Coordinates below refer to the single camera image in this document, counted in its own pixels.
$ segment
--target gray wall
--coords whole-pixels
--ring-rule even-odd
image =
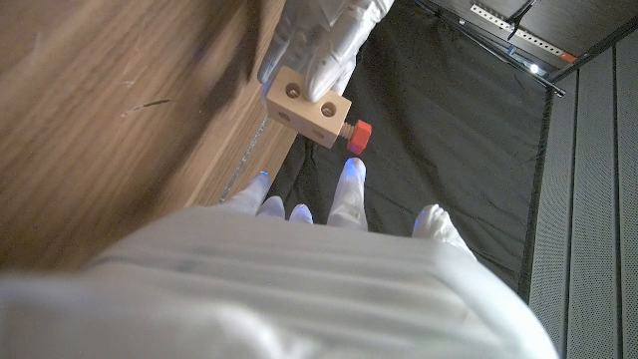
[[[638,358],[638,32],[559,85],[529,305],[567,358]]]

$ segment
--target white glove finger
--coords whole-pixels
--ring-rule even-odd
[[[427,205],[415,220],[412,237],[448,243],[463,252],[475,256],[452,224],[450,215],[438,204]]]
[[[353,57],[348,61],[343,68],[343,72],[337,82],[332,86],[332,91],[336,92],[339,95],[343,95],[343,92],[346,91],[346,86],[350,82],[350,78],[352,77],[352,73],[355,71],[355,67],[357,66],[357,58]]]
[[[306,204],[297,204],[295,208],[292,209],[288,221],[312,224],[312,213]]]
[[[270,176],[266,172],[257,175],[243,191],[234,195],[231,199],[216,208],[256,215],[259,206],[266,198],[270,188]]]
[[[288,44],[290,44],[290,39],[297,24],[299,7],[303,5],[302,3],[302,1],[286,1],[283,6],[279,22],[272,34],[270,45],[268,45],[266,55],[263,57],[259,71],[257,72],[257,80],[259,80],[261,84],[268,82],[270,74],[272,74],[279,59],[281,59],[281,56],[288,48]]]
[[[281,219],[285,218],[286,213],[283,210],[283,201],[280,196],[274,195],[261,205],[257,216],[263,215],[274,216]]]
[[[315,43],[318,42],[318,39],[321,38],[325,38],[325,30],[323,30],[320,26],[308,27],[300,24],[295,29],[295,32],[291,36],[290,44],[286,47],[283,55],[280,56],[279,61],[272,64],[268,77],[264,79],[264,82],[262,82],[261,100],[264,106],[265,98],[268,91],[270,91],[272,82],[279,73],[279,69],[281,69],[282,66],[286,66],[296,72],[302,72],[308,62],[308,57],[310,56],[311,51],[310,49],[312,49]]]
[[[328,225],[368,230],[363,206],[366,166],[359,159],[346,162],[337,183],[335,197],[328,215]]]
[[[303,89],[308,100],[317,102],[332,88],[378,20],[379,11],[373,1],[359,1],[344,9],[308,65]]]

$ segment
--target hole in wooden block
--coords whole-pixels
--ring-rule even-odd
[[[298,84],[290,83],[286,85],[286,95],[291,99],[296,99],[301,95],[301,88]]]
[[[325,117],[333,117],[337,113],[337,107],[331,102],[327,102],[321,106],[321,113]]]
[[[282,118],[285,121],[290,121],[290,118],[288,117],[288,115],[286,115],[284,113],[279,113],[279,117]]]

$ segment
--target scratch on wood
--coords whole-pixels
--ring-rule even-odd
[[[137,110],[141,110],[143,108],[147,108],[147,107],[151,107],[151,106],[157,106],[157,105],[165,104],[167,102],[170,102],[170,100],[169,99],[157,100],[157,101],[149,102],[147,104],[135,106],[134,108],[132,108],[132,109],[126,111],[125,113],[121,114],[121,117],[126,117],[126,116],[130,115],[131,113],[133,113],[133,112],[135,112]]]
[[[42,32],[38,31],[36,34],[36,41],[33,44],[33,51],[31,52],[31,63],[36,59],[36,55],[38,55],[38,50],[40,50],[40,39],[42,38]]]

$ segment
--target red bolt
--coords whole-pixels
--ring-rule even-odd
[[[348,151],[357,156],[366,149],[371,134],[372,126],[361,120],[357,121],[355,126],[344,123],[341,127],[341,132],[339,132],[339,136],[348,139]]]

